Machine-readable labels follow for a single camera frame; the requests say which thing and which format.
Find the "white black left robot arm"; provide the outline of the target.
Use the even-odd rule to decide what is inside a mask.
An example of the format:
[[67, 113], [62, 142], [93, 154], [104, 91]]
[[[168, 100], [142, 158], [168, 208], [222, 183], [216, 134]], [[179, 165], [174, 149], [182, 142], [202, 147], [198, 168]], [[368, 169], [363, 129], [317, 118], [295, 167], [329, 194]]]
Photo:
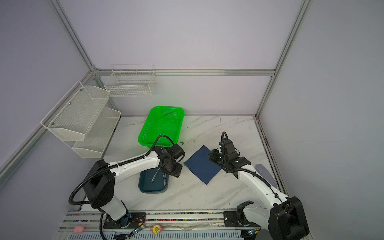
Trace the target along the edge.
[[82, 186], [89, 205], [105, 214], [118, 228], [128, 228], [134, 220], [125, 203], [118, 198], [116, 189], [128, 179], [146, 170], [158, 169], [159, 173], [178, 178], [181, 175], [180, 160], [185, 151], [179, 146], [155, 147], [145, 153], [127, 160], [107, 163], [97, 161], [86, 175]]

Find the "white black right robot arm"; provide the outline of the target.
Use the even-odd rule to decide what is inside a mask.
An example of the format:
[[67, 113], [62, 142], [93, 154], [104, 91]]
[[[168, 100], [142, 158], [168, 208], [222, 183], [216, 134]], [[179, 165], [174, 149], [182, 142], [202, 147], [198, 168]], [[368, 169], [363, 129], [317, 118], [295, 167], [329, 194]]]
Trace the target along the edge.
[[237, 152], [229, 155], [214, 149], [209, 153], [209, 160], [245, 183], [262, 203], [260, 207], [253, 201], [238, 205], [231, 216], [224, 214], [226, 226], [258, 226], [268, 230], [274, 240], [301, 240], [310, 234], [301, 201], [271, 185], [246, 158]]

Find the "green plastic perforated basket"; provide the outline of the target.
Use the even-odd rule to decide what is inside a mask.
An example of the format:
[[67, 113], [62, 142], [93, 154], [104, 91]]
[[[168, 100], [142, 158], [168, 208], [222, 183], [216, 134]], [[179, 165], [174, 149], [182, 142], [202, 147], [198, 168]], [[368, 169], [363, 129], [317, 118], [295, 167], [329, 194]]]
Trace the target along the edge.
[[185, 111], [178, 107], [157, 106], [151, 109], [143, 128], [139, 134], [138, 142], [140, 145], [151, 148], [155, 140], [161, 137], [157, 145], [170, 147], [179, 140]]

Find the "silver fork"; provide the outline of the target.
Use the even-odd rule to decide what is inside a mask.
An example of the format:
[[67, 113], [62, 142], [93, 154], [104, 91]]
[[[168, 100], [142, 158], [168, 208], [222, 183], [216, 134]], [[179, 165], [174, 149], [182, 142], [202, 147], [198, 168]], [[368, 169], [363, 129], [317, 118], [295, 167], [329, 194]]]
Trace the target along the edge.
[[155, 174], [153, 175], [153, 177], [151, 179], [151, 183], [154, 183], [157, 179], [159, 179], [159, 180], [163, 180], [164, 179], [163, 173], [161, 172], [160, 168], [157, 168]]

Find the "dark blue paper napkin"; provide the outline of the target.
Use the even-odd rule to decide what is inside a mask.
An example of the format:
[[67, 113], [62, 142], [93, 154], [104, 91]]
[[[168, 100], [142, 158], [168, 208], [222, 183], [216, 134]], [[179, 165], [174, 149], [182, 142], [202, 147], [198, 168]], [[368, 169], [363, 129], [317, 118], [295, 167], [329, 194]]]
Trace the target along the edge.
[[209, 150], [202, 146], [184, 164], [204, 184], [208, 184], [221, 170], [221, 167], [209, 160]]

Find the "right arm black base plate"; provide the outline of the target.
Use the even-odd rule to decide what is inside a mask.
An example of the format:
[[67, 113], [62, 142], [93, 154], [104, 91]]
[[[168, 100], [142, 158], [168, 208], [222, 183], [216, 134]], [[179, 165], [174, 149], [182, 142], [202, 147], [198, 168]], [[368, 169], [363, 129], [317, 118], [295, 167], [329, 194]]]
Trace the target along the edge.
[[225, 227], [259, 227], [255, 223], [246, 220], [244, 214], [239, 214], [237, 211], [224, 211], [224, 225]]

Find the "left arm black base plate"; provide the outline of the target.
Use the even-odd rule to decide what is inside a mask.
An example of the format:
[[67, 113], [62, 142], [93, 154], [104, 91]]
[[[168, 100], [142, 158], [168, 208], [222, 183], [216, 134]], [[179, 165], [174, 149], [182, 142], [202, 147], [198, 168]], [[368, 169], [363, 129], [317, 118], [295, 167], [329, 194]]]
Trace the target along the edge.
[[144, 225], [146, 220], [145, 212], [129, 212], [121, 219], [115, 221], [110, 215], [106, 215], [103, 225], [104, 229], [136, 229], [140, 224]]

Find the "dark teal plastic tray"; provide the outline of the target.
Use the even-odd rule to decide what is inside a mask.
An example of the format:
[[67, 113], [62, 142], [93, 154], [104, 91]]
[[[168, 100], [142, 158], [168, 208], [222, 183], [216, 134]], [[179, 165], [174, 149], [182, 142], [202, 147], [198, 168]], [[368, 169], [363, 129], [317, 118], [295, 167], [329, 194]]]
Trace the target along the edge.
[[140, 173], [139, 177], [139, 190], [144, 194], [160, 194], [167, 190], [169, 183], [169, 175], [167, 175], [167, 187], [164, 187], [163, 180], [157, 179], [154, 183], [151, 183], [151, 179], [155, 174], [157, 168], [149, 169]]

